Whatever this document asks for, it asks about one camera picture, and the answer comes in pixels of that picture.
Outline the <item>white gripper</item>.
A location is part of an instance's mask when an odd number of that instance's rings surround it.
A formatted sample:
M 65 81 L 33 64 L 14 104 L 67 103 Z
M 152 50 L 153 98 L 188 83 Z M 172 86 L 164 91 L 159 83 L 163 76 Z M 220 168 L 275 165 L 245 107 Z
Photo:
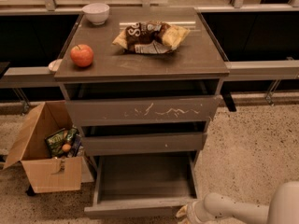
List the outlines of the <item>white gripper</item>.
M 176 218 L 186 217 L 190 224 L 203 224 L 208 221 L 203 201 L 183 205 L 177 212 Z

